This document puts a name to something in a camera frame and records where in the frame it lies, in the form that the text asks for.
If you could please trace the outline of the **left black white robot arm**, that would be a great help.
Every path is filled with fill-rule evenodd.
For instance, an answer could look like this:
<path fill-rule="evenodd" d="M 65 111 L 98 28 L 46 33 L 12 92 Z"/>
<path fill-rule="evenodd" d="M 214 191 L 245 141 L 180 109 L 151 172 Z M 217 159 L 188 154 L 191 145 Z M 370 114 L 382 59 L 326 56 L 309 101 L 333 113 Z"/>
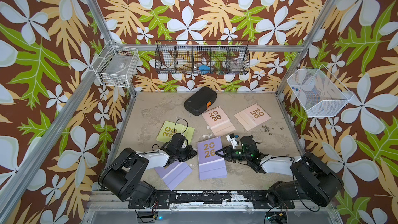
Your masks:
<path fill-rule="evenodd" d="M 157 150 L 139 152 L 126 148 L 100 173 L 98 184 L 122 201 L 130 199 L 144 208 L 153 207 L 157 191 L 141 180 L 145 171 L 167 167 L 174 162 L 186 162 L 197 154 L 181 133 L 174 134 Z"/>

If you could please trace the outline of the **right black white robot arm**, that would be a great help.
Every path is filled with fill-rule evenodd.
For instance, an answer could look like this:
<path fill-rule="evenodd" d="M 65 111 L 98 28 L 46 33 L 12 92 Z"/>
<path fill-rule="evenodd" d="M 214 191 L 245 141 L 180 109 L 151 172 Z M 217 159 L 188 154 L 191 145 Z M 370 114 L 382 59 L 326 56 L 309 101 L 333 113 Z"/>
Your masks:
<path fill-rule="evenodd" d="M 256 173 L 282 174 L 292 181 L 278 181 L 266 191 L 270 207 L 280 207 L 293 200 L 311 200 L 319 207 L 326 207 L 344 187 L 343 180 L 316 155 L 306 152 L 302 156 L 273 156 L 259 151 L 259 144 L 252 136 L 239 138 L 228 135 L 231 145 L 215 154 L 228 162 L 245 161 Z"/>

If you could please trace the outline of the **pink 2026 calendar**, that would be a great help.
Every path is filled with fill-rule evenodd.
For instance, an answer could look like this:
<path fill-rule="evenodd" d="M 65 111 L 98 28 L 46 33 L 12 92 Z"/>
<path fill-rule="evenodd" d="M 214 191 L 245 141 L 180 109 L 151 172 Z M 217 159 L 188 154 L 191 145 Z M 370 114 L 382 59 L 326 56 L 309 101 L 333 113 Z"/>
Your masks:
<path fill-rule="evenodd" d="M 254 104 L 242 110 L 234 117 L 247 131 L 271 119 L 271 116 L 259 104 Z"/>
<path fill-rule="evenodd" d="M 214 136 L 224 136 L 236 130 L 228 115 L 219 106 L 205 111 L 202 117 L 210 127 Z"/>

